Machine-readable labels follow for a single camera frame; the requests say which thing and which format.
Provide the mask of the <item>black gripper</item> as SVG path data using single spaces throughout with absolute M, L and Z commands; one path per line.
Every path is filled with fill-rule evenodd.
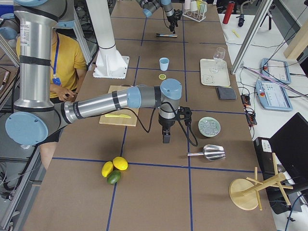
M 178 20 L 180 19 L 180 15 L 174 14 L 168 17 L 168 21 L 170 23 L 169 28 L 178 27 Z
M 175 124 L 175 118 L 164 118 L 159 115 L 158 122 L 162 126 L 163 143 L 170 143 L 170 128 Z

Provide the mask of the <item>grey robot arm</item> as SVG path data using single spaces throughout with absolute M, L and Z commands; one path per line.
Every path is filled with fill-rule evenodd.
M 21 32 L 20 97 L 5 123 L 8 136 L 19 144 L 35 145 L 76 120 L 128 108 L 157 108 L 161 122 L 175 118 L 182 86 L 172 78 L 160 86 L 130 87 L 74 103 L 50 101 L 52 29 L 62 24 L 73 27 L 73 12 L 68 0 L 14 2 Z
M 158 9 L 163 9 L 169 23 L 166 27 L 173 35 L 175 34 L 178 20 L 182 17 L 182 10 L 174 9 L 170 0 L 139 0 L 137 3 L 142 8 L 142 11 L 147 18 L 152 16 Z M 158 122 L 162 126 L 163 143 L 170 142 L 170 130 L 177 120 L 177 109 L 180 97 L 174 98 L 167 95 L 168 87 L 170 87 L 172 83 L 176 83 L 176 81 L 174 79 L 166 79 L 163 80 L 162 85 L 160 86 L 161 106 L 159 109 Z

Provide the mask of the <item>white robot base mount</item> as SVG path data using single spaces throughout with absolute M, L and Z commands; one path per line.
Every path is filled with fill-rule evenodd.
M 116 48 L 110 12 L 106 0 L 86 1 L 99 51 L 94 77 L 125 79 L 129 57 Z

